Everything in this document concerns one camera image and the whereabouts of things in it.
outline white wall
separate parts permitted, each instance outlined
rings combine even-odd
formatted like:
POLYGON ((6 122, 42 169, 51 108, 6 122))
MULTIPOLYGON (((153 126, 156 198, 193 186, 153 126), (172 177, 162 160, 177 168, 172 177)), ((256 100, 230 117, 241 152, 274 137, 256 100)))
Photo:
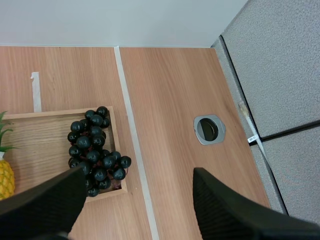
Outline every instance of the white wall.
POLYGON ((247 0, 0 0, 0 45, 210 47, 247 0))

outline dark grape cluster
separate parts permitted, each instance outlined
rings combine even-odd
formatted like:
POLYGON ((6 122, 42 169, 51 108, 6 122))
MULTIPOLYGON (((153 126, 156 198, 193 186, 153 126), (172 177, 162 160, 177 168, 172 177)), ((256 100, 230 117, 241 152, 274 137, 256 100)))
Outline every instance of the dark grape cluster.
POLYGON ((82 167, 89 197, 95 197, 100 190, 110 188, 112 180, 123 180, 126 177, 125 169, 131 165, 130 157, 103 149, 107 137, 103 129, 110 125, 108 113, 105 106, 98 107, 96 111, 86 111, 85 119, 71 124, 71 132, 67 136, 71 143, 69 167, 82 167))

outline white label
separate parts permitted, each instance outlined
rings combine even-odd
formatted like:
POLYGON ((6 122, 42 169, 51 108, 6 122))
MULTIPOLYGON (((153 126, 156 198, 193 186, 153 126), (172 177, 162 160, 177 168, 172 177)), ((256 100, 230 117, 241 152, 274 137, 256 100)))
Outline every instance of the white label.
POLYGON ((258 138, 259 138, 258 135, 254 135, 254 136, 252 136, 252 137, 249 137, 249 138, 248 138, 248 143, 252 143, 253 141, 257 140, 258 138))

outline pineapple leaves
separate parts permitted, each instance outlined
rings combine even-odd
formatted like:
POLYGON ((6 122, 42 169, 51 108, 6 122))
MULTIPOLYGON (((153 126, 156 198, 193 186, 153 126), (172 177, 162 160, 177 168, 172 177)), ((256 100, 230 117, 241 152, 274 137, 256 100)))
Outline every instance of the pineapple leaves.
POLYGON ((0 113, 0 123, 1 123, 2 118, 4 117, 4 115, 5 115, 6 112, 7 112, 7 111, 4 111, 4 112, 1 112, 1 113, 0 113))
POLYGON ((13 147, 13 146, 1 146, 1 141, 2 141, 2 137, 4 136, 4 134, 6 132, 13 132, 13 130, 10 128, 2 131, 2 129, 4 128, 5 125, 10 124, 10 123, 2 123, 2 120, 4 118, 5 113, 6 113, 6 111, 0 113, 0 152, 4 152, 4 153, 10 149, 16 149, 16 147, 13 147))
POLYGON ((14 147, 14 146, 0 146, 0 152, 3 152, 3 153, 5 153, 6 151, 8 151, 10 149, 16 149, 16 147, 14 147))
POLYGON ((3 137, 3 135, 4 135, 6 132, 8 132, 8 131, 13 132, 12 129, 6 129, 6 130, 4 130, 3 132, 0 132, 0 148, 1 148, 1 140, 2 140, 2 137, 3 137))
POLYGON ((0 132, 1 132, 1 130, 2 130, 2 128, 5 126, 5 125, 8 125, 9 123, 2 123, 2 124, 0 124, 0 132))

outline pineapple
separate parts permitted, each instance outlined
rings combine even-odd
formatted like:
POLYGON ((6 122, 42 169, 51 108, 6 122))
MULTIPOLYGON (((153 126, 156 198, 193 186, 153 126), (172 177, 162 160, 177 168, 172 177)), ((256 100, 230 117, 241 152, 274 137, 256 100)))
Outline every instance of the pineapple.
POLYGON ((2 118, 6 112, 0 113, 0 200, 11 197, 15 191, 15 176, 9 163, 4 160, 4 154, 10 149, 14 149, 12 146, 1 146, 1 140, 3 135, 12 129, 6 129, 1 131, 7 123, 2 123, 2 118))

